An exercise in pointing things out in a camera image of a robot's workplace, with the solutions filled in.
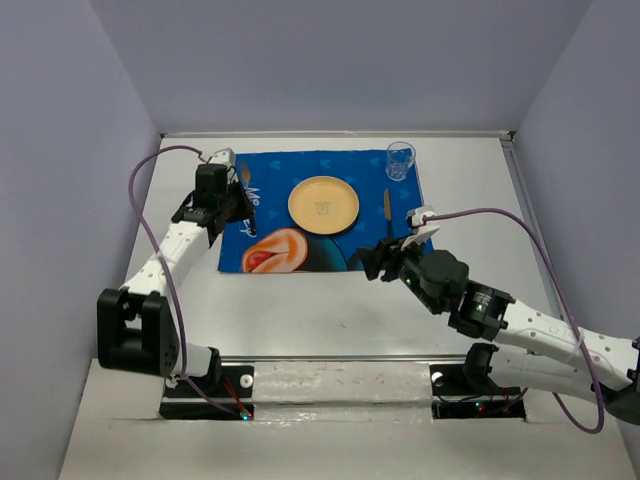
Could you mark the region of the gold fork green handle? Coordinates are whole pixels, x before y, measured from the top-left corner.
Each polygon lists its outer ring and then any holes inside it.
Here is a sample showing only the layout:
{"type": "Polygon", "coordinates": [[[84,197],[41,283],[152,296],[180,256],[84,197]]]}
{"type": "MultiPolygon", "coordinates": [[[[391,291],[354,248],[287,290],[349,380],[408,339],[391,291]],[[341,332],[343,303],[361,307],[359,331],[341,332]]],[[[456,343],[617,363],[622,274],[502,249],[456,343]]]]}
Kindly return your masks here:
{"type": "Polygon", "coordinates": [[[250,214],[247,219],[249,235],[251,237],[255,237],[257,234],[257,226],[256,226],[256,219],[255,219],[255,205],[253,204],[253,201],[250,198],[250,192],[249,192],[249,182],[251,179],[251,172],[250,172],[250,169],[248,168],[248,165],[244,161],[240,162],[239,171],[240,171],[240,177],[244,187],[244,193],[247,198],[248,209],[250,210],[250,214]]]}

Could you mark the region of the gold knife green handle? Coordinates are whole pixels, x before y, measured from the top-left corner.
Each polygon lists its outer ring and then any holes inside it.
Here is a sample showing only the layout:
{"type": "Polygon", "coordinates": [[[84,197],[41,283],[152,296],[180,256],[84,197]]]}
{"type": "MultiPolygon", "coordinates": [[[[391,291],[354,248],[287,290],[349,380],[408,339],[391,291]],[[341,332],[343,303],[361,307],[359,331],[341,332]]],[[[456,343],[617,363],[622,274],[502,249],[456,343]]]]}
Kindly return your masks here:
{"type": "Polygon", "coordinates": [[[394,238],[393,221],[392,221],[392,208],[391,208],[391,196],[389,189],[385,189],[383,195],[384,201],[384,215],[387,226],[387,238],[394,238]]]}

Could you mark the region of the blue Mickey placemat cloth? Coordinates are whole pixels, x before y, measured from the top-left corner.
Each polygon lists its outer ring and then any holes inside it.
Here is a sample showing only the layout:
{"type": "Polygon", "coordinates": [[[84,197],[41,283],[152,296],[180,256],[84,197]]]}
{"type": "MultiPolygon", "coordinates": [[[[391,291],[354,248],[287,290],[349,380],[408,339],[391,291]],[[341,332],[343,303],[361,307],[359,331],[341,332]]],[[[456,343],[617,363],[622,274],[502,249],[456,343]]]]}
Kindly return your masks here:
{"type": "Polygon", "coordinates": [[[386,175],[386,151],[297,151],[245,153],[236,157],[251,172],[250,198],[255,205],[257,234],[249,235],[248,221],[232,223],[222,236],[218,263],[223,273],[343,272],[361,269],[358,248],[373,248],[387,236],[383,195],[391,196],[394,236],[410,233],[406,215],[422,206],[418,171],[405,180],[386,175]],[[347,182],[356,192],[360,211],[346,231],[316,235],[298,227],[288,211],[295,186],[314,176],[347,182]]]}

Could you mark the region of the yellow round plate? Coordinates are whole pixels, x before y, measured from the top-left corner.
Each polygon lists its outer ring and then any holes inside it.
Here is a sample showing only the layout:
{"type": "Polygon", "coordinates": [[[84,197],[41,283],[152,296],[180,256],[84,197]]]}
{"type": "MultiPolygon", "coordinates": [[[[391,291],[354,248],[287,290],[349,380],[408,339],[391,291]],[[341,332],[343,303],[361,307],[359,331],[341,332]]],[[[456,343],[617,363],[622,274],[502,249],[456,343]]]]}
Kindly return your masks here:
{"type": "Polygon", "coordinates": [[[360,211],[355,190],[331,176],[314,176],[300,182],[291,191],[287,206],[294,223],[316,235],[348,230],[360,211]]]}

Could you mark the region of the clear plastic cup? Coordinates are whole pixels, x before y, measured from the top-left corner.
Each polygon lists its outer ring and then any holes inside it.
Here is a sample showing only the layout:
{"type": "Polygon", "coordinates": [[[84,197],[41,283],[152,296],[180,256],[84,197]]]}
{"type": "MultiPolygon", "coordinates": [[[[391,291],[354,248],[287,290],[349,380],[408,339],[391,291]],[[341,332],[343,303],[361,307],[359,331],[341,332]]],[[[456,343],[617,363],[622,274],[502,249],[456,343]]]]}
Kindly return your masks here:
{"type": "Polygon", "coordinates": [[[403,181],[412,168],[416,157],[415,148],[408,142],[396,141],[387,147],[386,175],[392,181],[403,181]]]}

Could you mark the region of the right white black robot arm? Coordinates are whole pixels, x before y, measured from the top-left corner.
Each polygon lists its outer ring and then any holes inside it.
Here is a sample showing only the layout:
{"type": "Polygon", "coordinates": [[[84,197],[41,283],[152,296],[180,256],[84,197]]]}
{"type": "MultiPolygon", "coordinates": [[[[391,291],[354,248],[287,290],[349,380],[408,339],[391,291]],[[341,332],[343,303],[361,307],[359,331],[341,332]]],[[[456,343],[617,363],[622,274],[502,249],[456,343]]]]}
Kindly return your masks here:
{"type": "Polygon", "coordinates": [[[368,280],[401,281],[433,315],[473,339],[460,368],[470,391],[533,388],[590,401],[639,422],[639,343],[572,330],[510,294],[475,282],[447,250],[425,253],[381,242],[356,251],[368,280]]]}

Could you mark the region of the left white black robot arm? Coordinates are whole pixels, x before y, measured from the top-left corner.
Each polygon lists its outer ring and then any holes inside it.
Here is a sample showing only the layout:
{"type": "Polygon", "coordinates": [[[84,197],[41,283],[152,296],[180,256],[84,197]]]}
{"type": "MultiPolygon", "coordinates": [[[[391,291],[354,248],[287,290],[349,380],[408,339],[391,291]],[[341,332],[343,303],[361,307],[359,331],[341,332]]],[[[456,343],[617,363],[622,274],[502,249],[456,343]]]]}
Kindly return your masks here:
{"type": "Polygon", "coordinates": [[[229,223],[255,222],[254,205],[231,161],[201,164],[195,186],[140,270],[97,299],[102,367],[179,379],[209,395],[221,383],[218,349],[186,339],[178,289],[229,223]]]}

